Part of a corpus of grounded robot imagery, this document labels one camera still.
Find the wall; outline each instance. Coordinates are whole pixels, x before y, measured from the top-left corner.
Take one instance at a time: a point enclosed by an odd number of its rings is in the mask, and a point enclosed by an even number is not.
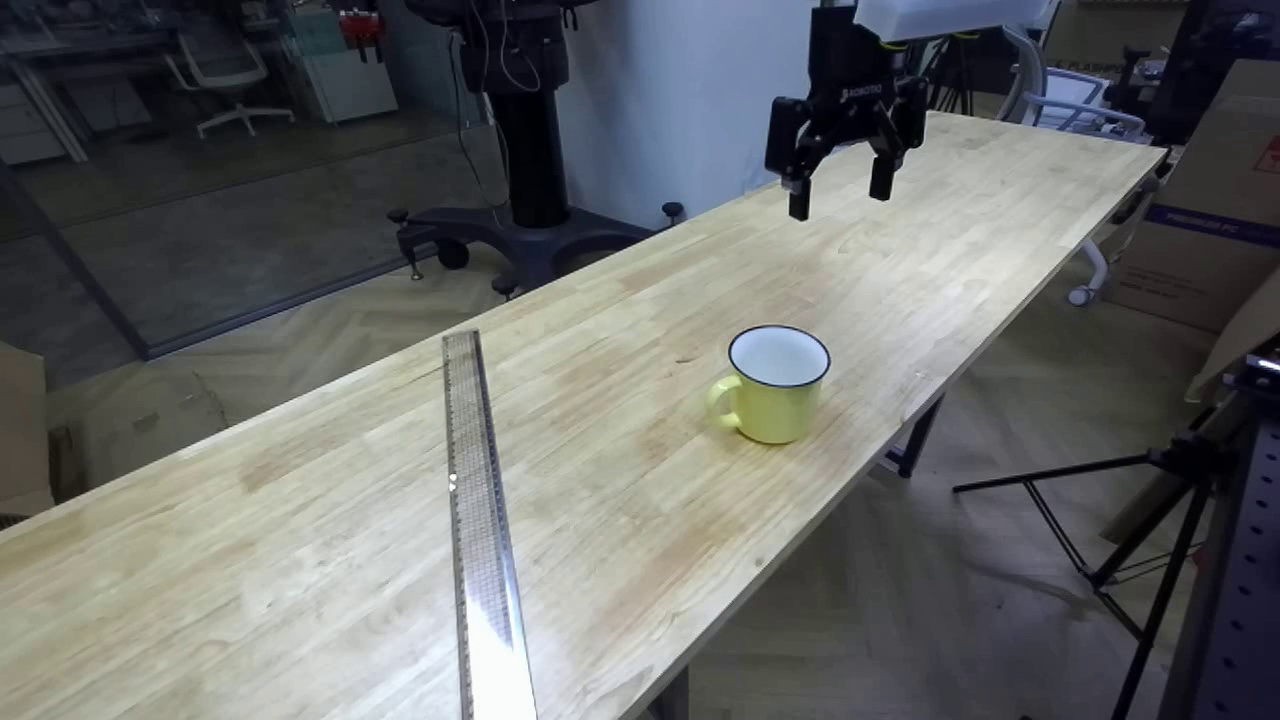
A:
[[[569,193],[580,208],[664,222],[766,182],[770,94],[803,94],[811,0],[598,0],[569,31],[558,86]]]

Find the wooden table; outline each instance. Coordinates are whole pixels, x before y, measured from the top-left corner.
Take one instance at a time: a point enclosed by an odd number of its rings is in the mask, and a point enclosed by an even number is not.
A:
[[[1035,296],[1154,151],[931,116],[814,211],[731,199],[476,320],[545,715],[622,715]],[[836,369],[814,437],[704,420],[744,325]],[[440,338],[0,541],[0,715],[457,715]]]

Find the office chair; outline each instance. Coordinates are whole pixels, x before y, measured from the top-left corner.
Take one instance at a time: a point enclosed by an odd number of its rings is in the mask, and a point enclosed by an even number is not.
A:
[[[1043,64],[1043,40],[1052,31],[1052,18],[1057,18],[1057,0],[1043,2],[1039,27],[1005,27],[1005,40],[1015,52],[1015,78],[1011,78],[1011,91],[1005,94],[1001,118],[1148,145],[1152,134],[1142,132],[1141,116],[1128,116],[1102,105],[1107,94],[1102,74]],[[1087,278],[1076,285],[1068,299],[1082,309],[1107,285],[1107,255],[1092,237],[1080,245],[1080,250],[1087,260]]]
[[[293,106],[247,106],[244,91],[269,78],[265,54],[244,40],[224,31],[219,25],[203,18],[175,37],[185,59],[165,54],[175,85],[191,94],[224,94],[230,106],[197,124],[203,139],[219,124],[244,124],[254,134],[251,118],[289,118],[295,124]]]

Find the mug handle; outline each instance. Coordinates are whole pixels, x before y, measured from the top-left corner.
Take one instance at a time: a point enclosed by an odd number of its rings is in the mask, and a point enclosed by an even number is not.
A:
[[[706,389],[706,406],[710,406],[715,422],[723,422],[723,426],[731,426],[731,430],[744,422],[744,420],[737,414],[737,406],[731,406],[731,396],[737,396],[741,383],[744,383],[741,376],[718,376],[718,381]]]

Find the chair wheel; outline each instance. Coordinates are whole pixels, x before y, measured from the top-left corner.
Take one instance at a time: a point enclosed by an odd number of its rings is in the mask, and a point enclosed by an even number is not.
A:
[[[1087,285],[1072,289],[1068,304],[1087,309],[1092,304],[1092,289]]]
[[[457,245],[457,240],[436,240],[436,255],[442,269],[467,269],[472,260],[467,245]]]

